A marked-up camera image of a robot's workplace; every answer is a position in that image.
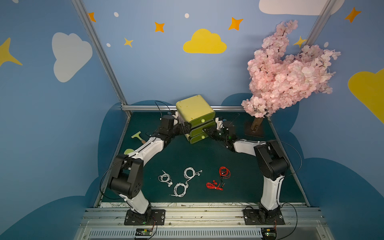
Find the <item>green drawer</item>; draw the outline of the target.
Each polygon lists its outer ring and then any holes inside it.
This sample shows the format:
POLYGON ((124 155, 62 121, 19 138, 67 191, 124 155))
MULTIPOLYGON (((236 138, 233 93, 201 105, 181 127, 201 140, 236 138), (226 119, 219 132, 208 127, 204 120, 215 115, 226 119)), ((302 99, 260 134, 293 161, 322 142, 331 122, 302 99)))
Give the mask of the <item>green drawer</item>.
POLYGON ((192 128, 191 131, 190 131, 190 136, 191 137, 195 137, 197 135, 200 135, 200 134, 203 134, 204 133, 204 129, 206 128, 211 128, 211 127, 214 127, 216 126, 216 122, 215 121, 209 121, 209 122, 205 122, 204 124, 201 124, 195 128, 192 128))
POLYGON ((212 113, 206 114, 204 116, 191 119, 189 121, 189 123, 191 124, 191 127, 194 128, 194 127, 200 126, 202 124, 208 123, 209 121, 213 120, 215 118, 215 116, 216 116, 216 113, 212 112, 212 113))
POLYGON ((190 144, 195 144, 195 143, 202 141, 204 139, 207 139, 207 138, 209 138, 208 134, 203 132, 203 133, 196 135, 194 137, 189 136, 189 142, 190 142, 190 144))

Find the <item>green three-drawer cabinet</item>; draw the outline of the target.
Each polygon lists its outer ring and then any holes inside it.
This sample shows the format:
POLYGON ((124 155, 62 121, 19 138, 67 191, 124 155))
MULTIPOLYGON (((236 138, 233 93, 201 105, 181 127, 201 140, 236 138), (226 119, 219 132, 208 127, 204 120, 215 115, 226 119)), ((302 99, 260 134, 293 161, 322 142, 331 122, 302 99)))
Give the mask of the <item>green three-drawer cabinet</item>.
MULTIPOLYGON (((176 108, 181 121, 188 122, 191 119, 215 112, 201 95, 196 95, 176 103, 176 108)), ((190 134, 185 134, 189 141, 190 134)))

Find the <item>red earphones coil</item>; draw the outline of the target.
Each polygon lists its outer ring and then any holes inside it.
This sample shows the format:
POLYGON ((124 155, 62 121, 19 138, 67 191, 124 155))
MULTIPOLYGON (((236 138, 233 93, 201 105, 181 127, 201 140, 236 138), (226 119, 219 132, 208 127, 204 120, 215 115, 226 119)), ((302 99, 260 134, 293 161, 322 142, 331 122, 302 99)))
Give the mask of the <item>red earphones coil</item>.
POLYGON ((221 179, 229 179, 231 177, 231 172, 226 167, 220 167, 219 174, 221 179))

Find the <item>white earphones coil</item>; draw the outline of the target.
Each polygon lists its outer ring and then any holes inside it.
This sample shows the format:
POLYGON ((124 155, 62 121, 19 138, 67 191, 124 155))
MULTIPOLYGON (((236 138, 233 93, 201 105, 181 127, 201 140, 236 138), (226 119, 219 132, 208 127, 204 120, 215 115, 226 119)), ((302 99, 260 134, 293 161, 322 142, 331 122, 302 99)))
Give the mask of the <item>white earphones coil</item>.
POLYGON ((163 174, 158 176, 158 180, 161 183, 166 183, 168 187, 171 187, 173 185, 171 176, 167 174, 165 171, 163 171, 163 174))
POLYGON ((189 167, 184 170, 184 178, 186 179, 186 183, 192 180, 196 176, 201 175, 202 170, 196 171, 194 168, 189 167))
POLYGON ((174 187, 173 194, 171 194, 172 197, 177 197, 177 198, 183 198, 188 189, 189 185, 187 183, 177 183, 174 187))

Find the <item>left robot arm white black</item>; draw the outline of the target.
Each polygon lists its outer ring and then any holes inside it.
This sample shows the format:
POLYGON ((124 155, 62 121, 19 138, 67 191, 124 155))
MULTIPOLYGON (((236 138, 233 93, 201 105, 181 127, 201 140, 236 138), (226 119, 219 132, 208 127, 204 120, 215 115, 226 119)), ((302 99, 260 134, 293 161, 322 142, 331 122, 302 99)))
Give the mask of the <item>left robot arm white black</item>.
POLYGON ((189 134, 191 129, 192 125, 181 117, 163 116, 160 126, 145 144, 128 155, 116 156, 107 187, 119 195, 134 214, 145 216, 151 211, 150 202, 142 192, 144 166, 174 137, 189 134))

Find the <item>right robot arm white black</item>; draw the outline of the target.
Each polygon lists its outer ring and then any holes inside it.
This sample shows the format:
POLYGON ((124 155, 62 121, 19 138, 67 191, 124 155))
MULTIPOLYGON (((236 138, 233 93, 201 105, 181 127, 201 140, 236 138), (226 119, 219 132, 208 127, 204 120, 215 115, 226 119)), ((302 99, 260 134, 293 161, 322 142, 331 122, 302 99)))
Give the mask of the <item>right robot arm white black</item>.
POLYGON ((236 136, 235 127, 229 121, 220 121, 215 127, 205 127, 203 131, 212 139, 224 142, 230 151, 257 158, 259 169, 264 178, 259 215, 265 220, 278 215, 281 208, 282 182, 286 171, 290 168, 290 163, 279 143, 276 140, 250 141, 239 139, 236 136))

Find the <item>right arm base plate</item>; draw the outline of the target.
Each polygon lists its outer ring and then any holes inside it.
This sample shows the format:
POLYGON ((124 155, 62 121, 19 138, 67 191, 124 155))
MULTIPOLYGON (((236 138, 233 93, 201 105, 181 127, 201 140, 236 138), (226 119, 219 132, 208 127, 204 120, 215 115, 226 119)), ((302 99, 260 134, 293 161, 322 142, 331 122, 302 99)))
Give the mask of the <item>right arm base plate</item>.
POLYGON ((259 209, 243 209, 246 225, 285 225, 285 220, 280 209, 276 211, 263 211, 259 209))

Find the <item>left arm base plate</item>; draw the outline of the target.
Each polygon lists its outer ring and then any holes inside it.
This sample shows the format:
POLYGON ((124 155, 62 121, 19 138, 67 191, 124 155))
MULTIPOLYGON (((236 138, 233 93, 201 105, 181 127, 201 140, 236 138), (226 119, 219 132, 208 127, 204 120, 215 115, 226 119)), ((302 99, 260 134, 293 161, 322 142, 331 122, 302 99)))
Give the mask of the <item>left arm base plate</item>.
POLYGON ((163 226, 165 224, 166 210, 148 210, 144 214, 138 214, 132 210, 128 210, 124 225, 125 226, 140 226, 140 225, 158 225, 163 226))

